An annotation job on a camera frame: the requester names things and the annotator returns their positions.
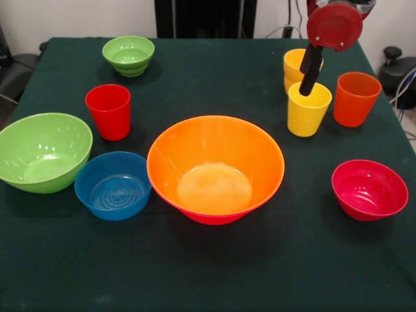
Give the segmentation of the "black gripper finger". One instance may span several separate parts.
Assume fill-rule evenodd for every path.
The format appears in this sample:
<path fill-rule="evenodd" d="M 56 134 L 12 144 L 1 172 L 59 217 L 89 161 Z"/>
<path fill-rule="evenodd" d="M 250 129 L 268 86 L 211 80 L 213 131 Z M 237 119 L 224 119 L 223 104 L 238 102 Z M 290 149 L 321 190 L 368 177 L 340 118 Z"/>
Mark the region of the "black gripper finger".
<path fill-rule="evenodd" d="M 304 75 L 299 92 L 303 96 L 310 95 L 320 73 L 320 68 L 322 66 L 322 46 L 315 47 L 315 59 L 310 66 L 307 73 L 302 73 Z"/>
<path fill-rule="evenodd" d="M 315 59 L 315 47 L 312 44 L 309 44 L 308 47 L 305 49 L 304 57 L 300 65 L 300 71 L 302 73 L 307 73 L 314 59 Z"/>

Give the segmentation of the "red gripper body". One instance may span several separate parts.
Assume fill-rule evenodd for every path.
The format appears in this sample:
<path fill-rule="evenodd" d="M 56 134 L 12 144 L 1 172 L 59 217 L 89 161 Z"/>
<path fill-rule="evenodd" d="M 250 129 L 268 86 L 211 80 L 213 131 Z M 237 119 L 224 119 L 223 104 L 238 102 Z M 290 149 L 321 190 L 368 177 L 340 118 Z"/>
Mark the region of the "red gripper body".
<path fill-rule="evenodd" d="M 307 37 L 313 47 L 344 51 L 363 29 L 363 17 L 350 1 L 308 1 Z"/>

